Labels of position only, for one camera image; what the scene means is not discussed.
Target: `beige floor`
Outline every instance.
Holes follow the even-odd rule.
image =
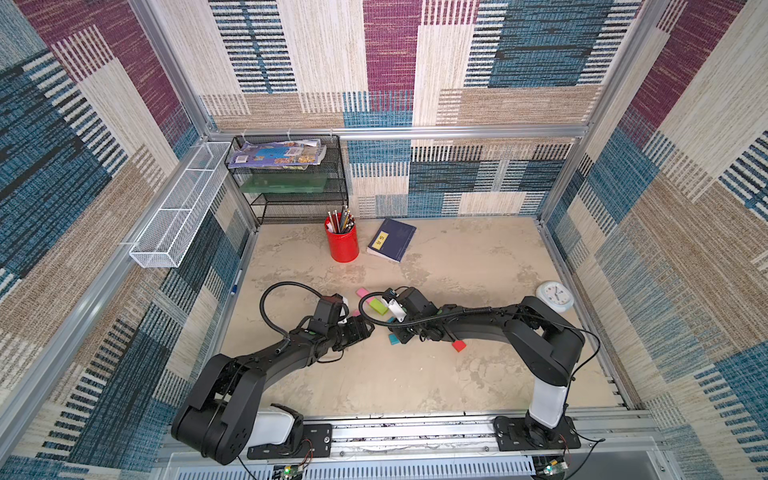
[[[336,263],[320,225],[262,228],[222,353],[255,352],[280,339],[259,314],[259,299],[272,283],[295,280],[321,293],[341,293],[355,305],[355,291],[415,286],[435,305],[505,306],[558,278],[532,219],[517,217],[405,220],[418,228],[402,263],[365,253],[381,220],[358,222],[360,255]],[[285,286],[266,302],[272,321],[292,329],[314,312],[311,293]],[[578,325],[573,312],[565,315]],[[378,316],[388,319],[389,316]],[[391,346],[389,331],[350,347],[340,362],[290,373],[265,391],[262,403],[278,402],[305,415],[526,409],[533,375],[507,344],[469,339],[457,353],[447,342],[417,339]],[[584,348],[582,359],[591,354]],[[329,353],[328,359],[336,358]],[[597,362],[571,387],[572,406],[615,406]]]

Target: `white wire basket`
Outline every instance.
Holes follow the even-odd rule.
[[[181,265],[227,176],[223,158],[229,147],[229,142],[207,142],[197,150],[131,248],[142,268]]]

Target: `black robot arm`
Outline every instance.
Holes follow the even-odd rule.
[[[381,322],[364,313],[363,302],[374,295],[389,302],[399,321]],[[499,308],[449,304],[438,309],[416,288],[409,287],[400,294],[388,290],[364,296],[361,315],[340,322],[345,308],[338,294],[321,296],[315,315],[305,317],[282,341],[249,355],[211,358],[179,408],[171,435],[222,465],[232,462],[247,445],[264,389],[288,373],[312,365],[329,350],[343,351],[368,338],[373,325],[390,328],[402,343],[413,336],[435,341],[476,338],[510,343],[543,382],[540,398],[554,395],[544,392],[550,387],[562,394],[584,345],[578,329],[532,296]],[[539,402],[535,410],[538,387],[529,412],[538,436],[545,439],[552,437],[561,421],[562,402],[559,408],[551,402]]]
[[[232,462],[250,437],[264,389],[330,349],[344,350],[370,336],[373,327],[360,317],[338,323],[341,312],[341,296],[321,297],[308,327],[291,330],[287,346],[281,340],[249,355],[215,355],[179,408],[171,436],[222,465]]]

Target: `patterned carpet wall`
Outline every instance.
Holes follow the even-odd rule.
[[[673,0],[549,228],[688,478],[768,478],[768,2]]]
[[[241,131],[581,123],[641,1],[154,5],[212,122]],[[571,142],[349,141],[350,203],[363,217],[533,215],[567,154],[542,149]]]
[[[203,367],[248,238],[221,187],[177,269],[135,266],[0,478],[146,478]]]
[[[342,141],[349,202],[361,218],[536,215],[573,141]]]
[[[0,0],[0,403],[195,137],[127,1]]]

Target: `white clock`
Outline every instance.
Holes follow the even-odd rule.
[[[574,296],[560,282],[544,282],[536,289],[536,297],[557,313],[574,305]]]

